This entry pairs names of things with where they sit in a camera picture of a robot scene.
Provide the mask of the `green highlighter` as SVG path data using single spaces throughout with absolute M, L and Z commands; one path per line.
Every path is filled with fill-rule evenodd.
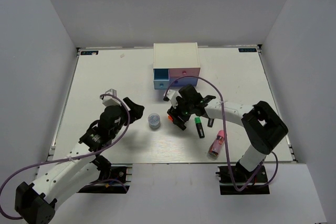
M 204 129 L 203 129 L 202 121 L 201 121 L 200 117 L 195 117 L 194 122 L 195 122 L 195 126 L 196 126 L 196 129 L 197 129 L 197 133 L 198 133 L 199 138 L 204 138 L 205 134 L 204 134 Z

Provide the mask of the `light blue drawer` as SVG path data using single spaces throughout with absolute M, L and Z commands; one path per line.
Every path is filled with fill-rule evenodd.
M 169 84 L 169 69 L 153 69 L 153 85 L 155 90 L 165 90 Z

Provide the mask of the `pink highlighter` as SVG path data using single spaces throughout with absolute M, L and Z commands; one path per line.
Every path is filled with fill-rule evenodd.
M 208 127 L 213 127 L 213 124 L 214 124 L 214 119 L 208 119 L 207 126 Z

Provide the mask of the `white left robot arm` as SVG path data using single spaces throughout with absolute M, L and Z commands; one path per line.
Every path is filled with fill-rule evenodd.
M 122 127 L 143 116 L 144 106 L 128 97 L 123 100 L 109 94 L 101 96 L 106 107 L 93 121 L 79 142 L 46 174 L 16 189 L 15 210 L 27 223 L 50 223 L 56 210 L 73 194 L 91 183 L 110 180 L 111 163 L 102 151 L 115 142 Z

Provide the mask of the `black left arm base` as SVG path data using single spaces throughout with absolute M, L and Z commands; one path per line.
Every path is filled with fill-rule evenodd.
M 82 194 L 126 194 L 132 180 L 132 165 L 112 165 L 99 178 L 81 188 Z

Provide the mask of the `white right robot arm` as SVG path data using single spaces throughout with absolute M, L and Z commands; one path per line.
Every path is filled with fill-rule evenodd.
M 190 84 L 178 91 L 168 90 L 164 100 L 171 103 L 167 113 L 181 130 L 186 129 L 191 115 L 222 119 L 245 129 L 250 146 L 234 167 L 234 173 L 245 182 L 255 177 L 258 165 L 288 134 L 285 123 L 265 101 L 254 105 L 222 102 L 213 95 L 203 97 Z

